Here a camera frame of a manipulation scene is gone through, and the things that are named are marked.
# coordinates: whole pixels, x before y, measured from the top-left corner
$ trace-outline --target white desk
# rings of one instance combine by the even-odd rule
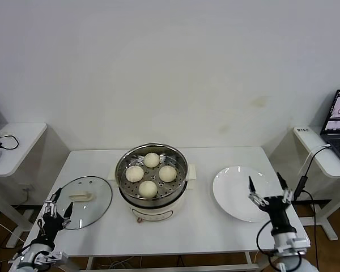
[[[56,250],[64,251],[71,257],[258,251],[256,234],[265,222],[243,222],[225,213],[214,199],[212,184],[221,169],[230,165],[248,165],[268,177],[274,184],[273,193],[281,193],[281,186],[263,149],[184,148],[180,151],[189,164],[195,164],[197,180],[194,189],[186,191],[183,206],[174,216],[161,222],[138,224],[120,196],[116,183],[110,181],[113,199],[104,216],[83,229],[59,232],[55,240]],[[106,179],[125,152],[71,152],[49,195],[81,176],[93,175]],[[293,207],[287,210],[287,214],[298,235],[308,239]],[[26,244],[37,236],[38,230],[35,224]],[[260,237],[260,245],[264,249],[274,247],[270,230],[268,226]]]
[[[0,124],[0,135],[14,135],[19,141],[18,148],[14,150],[0,148],[0,177],[9,177],[17,170],[45,129],[45,123]],[[11,147],[16,145],[16,142],[11,138],[0,138],[0,141],[3,143],[3,146]],[[1,196],[0,211],[18,225],[18,228],[15,230],[16,234],[21,234],[22,231],[29,231],[31,229],[32,223],[27,220],[31,213],[26,212],[25,216],[22,216]],[[11,247],[13,245],[8,242],[7,246]]]
[[[294,128],[294,133],[308,152],[314,148],[325,145],[325,141],[320,137],[321,127],[314,126],[297,126]],[[322,172],[332,178],[340,179],[340,159],[332,150],[323,150],[314,158],[316,164]],[[316,224],[322,226],[329,240],[338,240],[333,227],[328,221],[328,217],[340,208],[340,190],[337,198],[330,201],[323,209],[315,205],[316,209]],[[313,226],[313,217],[300,218],[304,226]]]

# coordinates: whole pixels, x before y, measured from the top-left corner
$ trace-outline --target steamed bun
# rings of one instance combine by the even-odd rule
[[[160,163],[160,156],[156,153],[148,153],[143,158],[143,163],[149,168],[156,167]]]
[[[171,182],[176,179],[176,170],[172,166],[164,166],[159,171],[159,177],[164,182]]]
[[[137,182],[143,178],[143,170],[140,166],[131,166],[126,170],[126,178],[130,182]]]
[[[144,181],[138,187],[138,193],[140,194],[141,197],[146,199],[152,199],[154,196],[156,196],[157,192],[158,187],[154,182],[150,180]]]

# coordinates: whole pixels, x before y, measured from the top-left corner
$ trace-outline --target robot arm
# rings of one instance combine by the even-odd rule
[[[67,261],[68,256],[64,253],[52,252],[58,231],[61,231],[70,223],[70,216],[73,211],[73,203],[71,203],[63,217],[57,212],[56,203],[61,190],[62,188],[59,188],[50,200],[45,201],[42,219],[38,220],[40,230],[37,238],[18,251],[11,260],[11,262],[14,262],[17,258],[20,258],[20,262],[16,266],[17,272],[47,271],[52,265],[64,264]]]
[[[258,249],[268,256],[270,265],[276,271],[317,271],[307,260],[302,259],[302,255],[306,254],[308,241],[304,237],[298,237],[296,229],[290,224],[286,209],[291,204],[292,191],[288,188],[286,181],[279,173],[277,173],[277,177],[283,189],[283,194],[265,198],[256,193],[252,178],[249,177],[249,198],[261,211],[268,213],[270,223],[273,226],[271,235],[275,241],[274,251],[265,253],[258,246],[259,232],[257,235]],[[278,267],[275,267],[271,262],[273,256],[280,258]]]

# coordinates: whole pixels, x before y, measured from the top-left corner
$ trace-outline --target wooden floor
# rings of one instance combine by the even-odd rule
[[[298,205],[296,211],[299,216],[312,216],[312,210],[308,206]],[[333,215],[329,217],[329,221],[335,229],[339,240],[329,241],[321,227],[316,227],[317,243],[318,243],[318,259],[320,265],[320,271],[332,271],[340,272],[340,210],[337,210]],[[15,224],[7,219],[4,215],[0,215],[0,223],[4,224],[7,228],[13,230]],[[316,265],[315,261],[315,243],[313,239],[313,227],[305,227],[307,234],[310,237],[312,247],[308,250],[306,259],[313,265]],[[7,239],[9,238],[8,232],[0,227],[0,244],[5,247]],[[0,261],[11,258],[16,249],[0,249]],[[123,261],[126,257],[102,257],[95,258],[93,263],[94,269],[107,269],[111,263],[116,261]],[[87,258],[73,258],[81,269],[86,268]],[[140,268],[140,257],[133,257],[123,264],[119,264],[116,268]],[[180,256],[150,256],[142,258],[142,268],[148,267],[175,267],[175,266],[206,266],[206,265],[225,265],[225,264],[239,264],[246,263],[245,257],[242,253],[229,253],[229,254],[203,254],[203,255],[182,255]],[[1,263],[1,272],[8,271],[9,265],[7,262]],[[61,271],[56,268],[50,269],[50,271]],[[264,272],[273,271],[270,267],[266,268]]]

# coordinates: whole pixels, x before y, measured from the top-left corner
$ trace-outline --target glass lid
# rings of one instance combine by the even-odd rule
[[[77,178],[62,189],[57,201],[57,212],[63,216],[73,202],[70,224],[66,230],[78,230],[100,219],[112,200],[111,186],[103,178],[87,176]]]

